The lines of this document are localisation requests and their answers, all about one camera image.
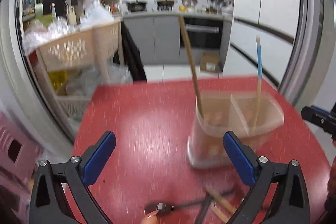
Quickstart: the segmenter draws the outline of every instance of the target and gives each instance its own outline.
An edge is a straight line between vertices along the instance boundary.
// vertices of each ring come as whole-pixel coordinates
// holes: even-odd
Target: cardboard box
[[[201,71],[220,73],[223,71],[223,65],[219,53],[205,52],[201,59]]]

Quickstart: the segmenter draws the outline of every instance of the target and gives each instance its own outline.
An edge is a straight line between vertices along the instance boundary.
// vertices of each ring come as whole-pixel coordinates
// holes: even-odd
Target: black cloth
[[[135,45],[124,22],[121,22],[121,38],[125,65],[132,75],[133,81],[147,81],[146,73],[140,57],[139,48]],[[118,52],[114,54],[113,62],[120,64]]]

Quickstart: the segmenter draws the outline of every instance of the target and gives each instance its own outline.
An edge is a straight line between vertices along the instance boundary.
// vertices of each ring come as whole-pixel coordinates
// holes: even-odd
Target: red tabletop
[[[201,90],[252,91],[256,77],[199,80]],[[273,162],[300,162],[306,181],[311,222],[323,212],[330,165],[323,150],[294,108],[263,81],[263,92],[271,94],[285,113],[283,126],[274,130],[257,155]],[[96,90],[76,137],[73,155],[81,155],[106,131],[113,131],[116,148],[97,182],[93,196],[114,224],[140,223],[144,205],[153,200],[182,203],[205,197],[203,185],[217,191],[233,186],[246,193],[232,166],[209,170],[190,167],[186,143],[195,111],[192,81],[136,83],[102,86]],[[238,205],[238,192],[228,199]],[[67,192],[76,219],[84,223]],[[160,219],[160,224],[191,224],[200,206],[190,207]],[[221,223],[209,210],[205,224]]]

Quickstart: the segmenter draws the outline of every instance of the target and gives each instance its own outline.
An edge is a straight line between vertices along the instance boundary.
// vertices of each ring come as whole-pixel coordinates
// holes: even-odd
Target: wooden chopstick
[[[195,88],[195,93],[196,93],[196,102],[197,102],[197,108],[201,116],[203,117],[203,112],[202,112],[202,104],[201,104],[201,93],[200,89],[198,87],[198,82],[197,82],[197,76],[196,76],[196,71],[195,71],[195,63],[193,60],[193,54],[191,52],[191,45],[190,45],[190,40],[188,36],[188,32],[185,28],[185,22],[183,16],[179,15],[178,16],[178,22],[180,24],[180,29],[181,29],[181,36],[182,40],[185,46],[185,50],[187,51],[187,56],[191,68],[191,73],[193,76],[193,82],[194,82],[194,88]]]
[[[236,209],[234,208],[234,206],[232,206],[232,204],[228,200],[223,198],[219,193],[206,186],[204,186],[204,189],[210,196],[212,196],[219,204],[221,204],[231,214],[235,213]]]
[[[211,203],[210,209],[211,211],[215,213],[216,216],[218,216],[221,219],[221,221],[223,221],[223,223],[226,223],[229,221],[229,218],[215,206],[214,202]]]

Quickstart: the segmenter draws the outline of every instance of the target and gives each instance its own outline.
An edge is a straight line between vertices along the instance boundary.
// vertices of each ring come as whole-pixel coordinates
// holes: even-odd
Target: white label
[[[216,71],[216,67],[217,67],[217,65],[214,64],[214,63],[206,63],[206,64],[205,64],[205,68],[206,68],[206,70],[213,70],[213,71]]]

